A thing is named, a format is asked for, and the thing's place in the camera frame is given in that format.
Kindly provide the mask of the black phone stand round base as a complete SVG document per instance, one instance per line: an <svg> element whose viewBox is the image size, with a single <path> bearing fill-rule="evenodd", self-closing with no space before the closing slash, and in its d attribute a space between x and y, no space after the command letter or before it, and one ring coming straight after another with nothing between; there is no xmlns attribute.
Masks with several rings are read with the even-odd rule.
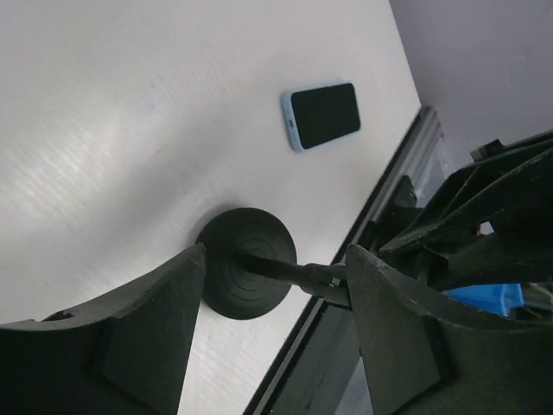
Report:
<svg viewBox="0 0 553 415"><path fill-rule="evenodd" d="M287 227L253 207L213 217L197 240L206 250L203 299L222 316L251 320L278 306L294 285L343 310L352 308L343 263L297 263Z"/></svg>

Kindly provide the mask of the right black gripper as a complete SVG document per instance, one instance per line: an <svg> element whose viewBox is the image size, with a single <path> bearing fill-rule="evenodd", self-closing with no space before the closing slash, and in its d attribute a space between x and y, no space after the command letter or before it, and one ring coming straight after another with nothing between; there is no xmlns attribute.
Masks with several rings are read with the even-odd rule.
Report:
<svg viewBox="0 0 553 415"><path fill-rule="evenodd" d="M379 257L439 291L552 280L552 134L479 147Z"/></svg>

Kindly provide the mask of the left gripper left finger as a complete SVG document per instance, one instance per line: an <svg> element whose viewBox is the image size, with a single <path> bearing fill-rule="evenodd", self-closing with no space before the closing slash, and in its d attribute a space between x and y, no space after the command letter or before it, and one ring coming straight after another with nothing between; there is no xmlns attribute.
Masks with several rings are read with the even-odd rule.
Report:
<svg viewBox="0 0 553 415"><path fill-rule="evenodd" d="M2 413L177 413L205 275L196 244L90 301L3 324Z"/></svg>

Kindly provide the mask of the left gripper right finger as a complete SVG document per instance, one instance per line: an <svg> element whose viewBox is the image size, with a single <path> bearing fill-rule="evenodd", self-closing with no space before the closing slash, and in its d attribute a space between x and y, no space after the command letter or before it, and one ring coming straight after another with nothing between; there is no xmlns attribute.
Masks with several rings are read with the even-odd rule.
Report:
<svg viewBox="0 0 553 415"><path fill-rule="evenodd" d="M465 305L361 246L346 277L375 413L551 413L550 324Z"/></svg>

